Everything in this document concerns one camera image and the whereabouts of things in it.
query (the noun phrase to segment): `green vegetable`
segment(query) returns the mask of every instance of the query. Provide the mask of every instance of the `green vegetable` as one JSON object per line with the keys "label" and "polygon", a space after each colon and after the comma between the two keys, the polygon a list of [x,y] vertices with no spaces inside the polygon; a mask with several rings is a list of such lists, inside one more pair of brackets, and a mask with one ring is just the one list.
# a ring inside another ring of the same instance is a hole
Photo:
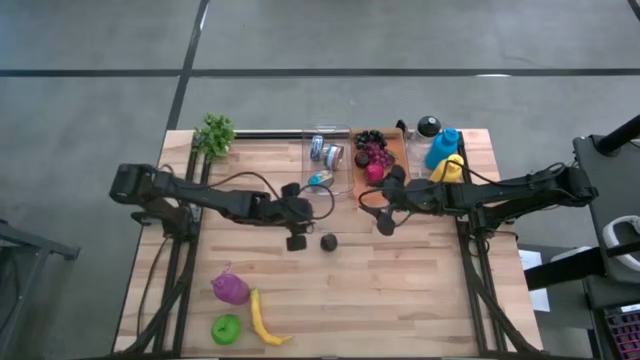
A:
{"label": "green vegetable", "polygon": [[207,113],[204,116],[205,126],[196,128],[196,135],[201,142],[194,148],[195,152],[204,154],[207,160],[214,160],[227,155],[229,144],[236,137],[231,119],[224,115],[216,116]]}

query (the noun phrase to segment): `red fruit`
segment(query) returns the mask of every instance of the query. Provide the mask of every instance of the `red fruit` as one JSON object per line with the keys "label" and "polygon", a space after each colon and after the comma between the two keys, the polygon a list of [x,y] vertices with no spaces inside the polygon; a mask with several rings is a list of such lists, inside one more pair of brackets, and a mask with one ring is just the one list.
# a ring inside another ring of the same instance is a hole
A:
{"label": "red fruit", "polygon": [[380,164],[369,164],[365,169],[367,181],[370,183],[378,182],[384,177],[384,167]]}

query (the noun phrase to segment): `wooden table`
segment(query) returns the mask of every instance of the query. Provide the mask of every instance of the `wooden table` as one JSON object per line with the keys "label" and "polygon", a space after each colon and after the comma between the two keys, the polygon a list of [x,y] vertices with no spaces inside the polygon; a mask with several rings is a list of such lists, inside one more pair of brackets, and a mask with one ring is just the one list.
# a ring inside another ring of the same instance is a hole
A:
{"label": "wooden table", "polygon": [[[498,180],[488,131],[463,133],[470,167]],[[184,176],[191,137],[191,131],[168,132],[159,165],[170,164],[178,176]],[[263,174],[276,189],[301,181],[300,147],[300,140],[236,140],[229,156],[211,168],[209,183],[247,170]],[[252,177],[220,188],[268,191]],[[313,199],[313,205],[321,214],[328,201]],[[320,249],[320,237],[327,232],[338,237],[334,253]],[[287,236],[284,229],[241,226],[214,211],[204,212],[182,356],[477,355],[451,217],[415,215],[394,236],[385,237],[353,199],[342,198],[333,214],[307,236],[307,250],[287,252]],[[134,341],[142,290],[162,240],[160,226],[147,227],[142,233],[115,351]],[[501,233],[490,241],[498,301],[525,338],[541,348],[515,239]],[[150,286],[145,323],[160,303],[168,249]],[[293,340],[280,347],[263,344],[252,330],[248,304],[233,306],[216,299],[210,281],[228,263],[231,272],[261,290],[266,328],[276,335],[293,335]],[[219,346],[211,339],[210,328],[225,313],[238,315],[244,331],[236,344]],[[167,348],[173,321],[174,316],[169,319]],[[485,320],[485,328],[491,337],[490,321]]]}

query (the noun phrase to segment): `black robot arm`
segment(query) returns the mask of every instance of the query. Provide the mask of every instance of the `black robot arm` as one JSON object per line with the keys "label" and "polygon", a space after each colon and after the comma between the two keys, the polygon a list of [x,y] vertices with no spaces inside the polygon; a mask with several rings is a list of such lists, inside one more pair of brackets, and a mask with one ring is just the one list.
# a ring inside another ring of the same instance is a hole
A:
{"label": "black robot arm", "polygon": [[[312,225],[313,209],[307,199],[299,198],[300,185],[282,187],[282,197],[271,200],[260,191],[221,191],[195,185],[170,172],[151,165],[121,164],[111,185],[109,196],[120,204],[138,205],[143,212],[131,214],[146,225],[150,219],[162,222],[165,233],[188,238],[195,231],[194,210],[189,204],[216,210],[224,218],[238,224],[281,226],[291,231],[287,238],[289,251],[306,248],[304,233]],[[178,206],[166,198],[178,200]]]}
{"label": "black robot arm", "polygon": [[391,219],[394,211],[466,218],[471,235],[491,237],[501,223],[553,205],[582,207],[598,194],[587,174],[564,164],[519,178],[467,183],[411,180],[404,186],[406,174],[399,166],[380,184],[378,191],[389,201],[386,208],[361,207],[378,220],[378,230],[392,235],[396,227]]}

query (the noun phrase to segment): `wooden tray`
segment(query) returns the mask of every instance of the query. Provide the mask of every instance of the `wooden tray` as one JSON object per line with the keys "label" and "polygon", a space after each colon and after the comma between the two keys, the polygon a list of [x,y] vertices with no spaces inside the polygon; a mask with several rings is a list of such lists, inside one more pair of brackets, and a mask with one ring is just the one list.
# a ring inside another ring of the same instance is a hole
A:
{"label": "wooden tray", "polygon": [[[351,159],[352,162],[351,168],[353,171],[353,196],[357,200],[360,194],[363,192],[373,189],[372,186],[367,184],[367,175],[364,172],[364,169],[360,169],[356,166],[354,158],[359,150],[356,149],[356,145],[354,143],[354,137],[356,134],[361,133],[364,130],[371,129],[352,129],[351,130]],[[405,180],[405,184],[409,181],[409,163],[407,161],[407,151],[404,143],[404,134],[402,130],[397,128],[385,128],[378,129],[381,133],[384,134],[385,139],[387,140],[387,149],[393,151],[396,155],[395,165],[400,165],[407,173],[407,178]],[[385,176],[389,173],[388,168],[385,170]],[[387,200],[382,197],[380,193],[374,193],[365,196],[362,201],[369,206],[383,206],[387,204]]]}

